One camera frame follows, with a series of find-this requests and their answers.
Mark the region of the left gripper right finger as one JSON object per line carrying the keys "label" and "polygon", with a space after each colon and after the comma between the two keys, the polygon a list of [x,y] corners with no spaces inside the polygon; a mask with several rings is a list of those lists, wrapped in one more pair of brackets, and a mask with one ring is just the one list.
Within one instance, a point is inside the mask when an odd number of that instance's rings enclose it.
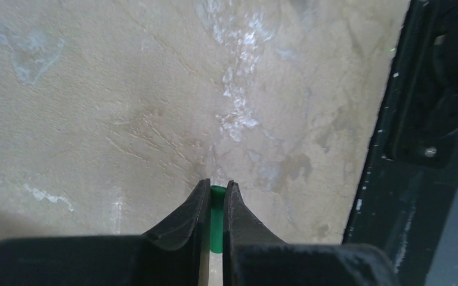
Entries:
{"label": "left gripper right finger", "polygon": [[224,199],[224,285],[398,285],[386,254],[368,244],[291,244],[245,205],[238,183]]}

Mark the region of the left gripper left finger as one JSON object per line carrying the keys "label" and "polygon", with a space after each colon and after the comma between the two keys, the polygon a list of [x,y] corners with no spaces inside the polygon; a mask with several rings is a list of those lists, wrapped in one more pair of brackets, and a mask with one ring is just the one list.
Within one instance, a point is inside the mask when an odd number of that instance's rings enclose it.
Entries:
{"label": "left gripper left finger", "polygon": [[206,285],[211,184],[140,235],[0,241],[0,285]]}

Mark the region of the green marker cap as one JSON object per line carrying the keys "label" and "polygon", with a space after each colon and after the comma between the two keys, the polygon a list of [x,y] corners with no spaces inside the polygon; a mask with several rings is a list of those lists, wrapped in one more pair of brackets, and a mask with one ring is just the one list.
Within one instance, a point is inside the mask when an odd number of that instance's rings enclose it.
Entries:
{"label": "green marker cap", "polygon": [[215,254],[223,252],[224,199],[226,187],[211,186],[211,231],[210,251]]}

